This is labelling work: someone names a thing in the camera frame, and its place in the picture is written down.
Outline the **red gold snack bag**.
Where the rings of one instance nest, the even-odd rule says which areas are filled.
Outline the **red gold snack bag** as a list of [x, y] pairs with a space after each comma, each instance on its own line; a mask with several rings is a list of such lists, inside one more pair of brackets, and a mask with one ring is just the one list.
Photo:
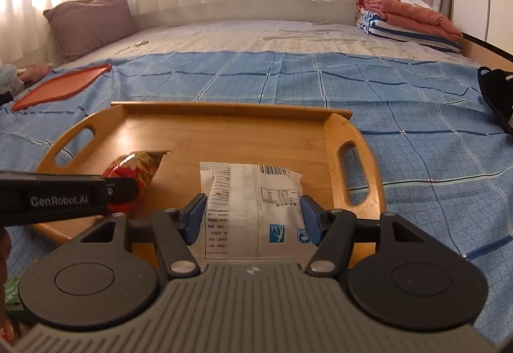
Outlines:
[[115, 159], [102, 173], [111, 194], [108, 212], [129, 214], [139, 203], [170, 151], [135, 151]]

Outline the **white snack packet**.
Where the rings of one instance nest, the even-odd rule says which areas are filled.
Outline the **white snack packet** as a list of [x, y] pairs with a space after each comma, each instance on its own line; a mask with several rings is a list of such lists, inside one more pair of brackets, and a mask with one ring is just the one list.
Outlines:
[[302, 175], [263, 164], [202, 162], [207, 205], [189, 248], [197, 260], [306, 262], [315, 251], [303, 222]]

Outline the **blue checkered bedsheet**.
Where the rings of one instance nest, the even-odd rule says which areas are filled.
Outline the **blue checkered bedsheet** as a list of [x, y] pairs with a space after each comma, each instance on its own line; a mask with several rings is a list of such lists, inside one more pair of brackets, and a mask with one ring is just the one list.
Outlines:
[[172, 52], [118, 58], [77, 96], [1, 110], [1, 167], [33, 171], [72, 125], [114, 101], [306, 105], [352, 111], [388, 208], [466, 256], [490, 293], [476, 328], [512, 331], [512, 140], [461, 61], [343, 53]]

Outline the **wooden serving tray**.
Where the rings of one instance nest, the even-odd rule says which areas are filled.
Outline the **wooden serving tray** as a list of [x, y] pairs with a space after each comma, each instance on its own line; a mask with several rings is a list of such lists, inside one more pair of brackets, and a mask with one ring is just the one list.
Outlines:
[[182, 208], [200, 190], [204, 162], [272, 165], [301, 175], [303, 192], [332, 209], [377, 219], [385, 211], [378, 165], [350, 111], [286, 105], [115, 102], [65, 132], [40, 173], [100, 174], [134, 151], [161, 151], [149, 189], [130, 213]]

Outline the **light blue fluffy cloth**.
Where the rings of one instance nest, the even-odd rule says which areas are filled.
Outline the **light blue fluffy cloth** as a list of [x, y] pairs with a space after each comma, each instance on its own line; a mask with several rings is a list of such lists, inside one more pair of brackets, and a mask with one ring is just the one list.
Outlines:
[[0, 93], [10, 93], [16, 96], [23, 92], [24, 83], [20, 80], [17, 68], [11, 64], [1, 64], [0, 66]]

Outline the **orange plastic tray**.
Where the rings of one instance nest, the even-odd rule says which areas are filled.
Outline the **orange plastic tray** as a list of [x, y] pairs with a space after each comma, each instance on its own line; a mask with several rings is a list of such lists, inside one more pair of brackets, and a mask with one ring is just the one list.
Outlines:
[[28, 92], [12, 106], [12, 111], [26, 110], [32, 106], [64, 100], [77, 95], [110, 71], [110, 64], [92, 66], [48, 80]]

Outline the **purple pillow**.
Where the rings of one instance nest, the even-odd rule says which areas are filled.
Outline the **purple pillow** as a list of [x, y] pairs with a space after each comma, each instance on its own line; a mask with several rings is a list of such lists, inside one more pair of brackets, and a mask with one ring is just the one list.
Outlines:
[[137, 32], [127, 0], [69, 0], [43, 15], [65, 62]]

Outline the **small metal object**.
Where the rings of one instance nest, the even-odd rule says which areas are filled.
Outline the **small metal object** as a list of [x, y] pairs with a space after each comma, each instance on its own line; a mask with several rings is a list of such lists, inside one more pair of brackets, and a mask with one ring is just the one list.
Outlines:
[[136, 44], [135, 46], [143, 46], [143, 45], [147, 45], [149, 43], [148, 40], [146, 39], [140, 39]]

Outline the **folded blue striped towel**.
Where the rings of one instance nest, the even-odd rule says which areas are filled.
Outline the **folded blue striped towel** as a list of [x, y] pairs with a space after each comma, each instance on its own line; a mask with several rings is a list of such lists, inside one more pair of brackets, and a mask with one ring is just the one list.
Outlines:
[[356, 13], [356, 26], [368, 35], [392, 39], [400, 42], [414, 42], [427, 46], [440, 52], [460, 54], [461, 46], [458, 42], [448, 40], [431, 34], [419, 33], [402, 27], [394, 27], [385, 22], [376, 13], [361, 8]]

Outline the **folded salmon blanket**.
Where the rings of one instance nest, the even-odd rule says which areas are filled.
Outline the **folded salmon blanket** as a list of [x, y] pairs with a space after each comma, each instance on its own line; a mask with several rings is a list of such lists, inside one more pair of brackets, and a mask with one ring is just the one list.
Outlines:
[[358, 0], [358, 6], [377, 14], [394, 27], [433, 35], [450, 41], [463, 39], [462, 32], [444, 14], [401, 0]]

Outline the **white folded cloth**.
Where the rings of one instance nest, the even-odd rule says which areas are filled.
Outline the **white folded cloth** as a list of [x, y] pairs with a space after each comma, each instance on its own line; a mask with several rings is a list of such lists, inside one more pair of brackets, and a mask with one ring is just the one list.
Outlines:
[[429, 9], [429, 10], [432, 9], [432, 7], [429, 4], [427, 4], [426, 2], [424, 2], [423, 0], [400, 0], [400, 1], [403, 4], [407, 4], [410, 6], [422, 7], [422, 8]]

